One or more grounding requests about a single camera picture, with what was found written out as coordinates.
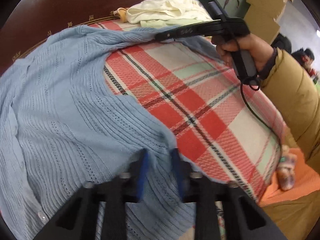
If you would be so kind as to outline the person's right hand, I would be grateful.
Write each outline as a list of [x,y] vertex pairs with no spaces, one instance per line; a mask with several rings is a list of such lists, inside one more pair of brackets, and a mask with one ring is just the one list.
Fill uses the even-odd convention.
[[248,51],[251,55],[255,67],[259,73],[269,73],[275,65],[277,52],[268,43],[261,38],[249,34],[245,37],[240,37],[231,40],[224,44],[218,44],[217,37],[212,37],[212,44],[216,45],[216,51],[221,59],[229,67],[233,64],[231,52],[238,50]]

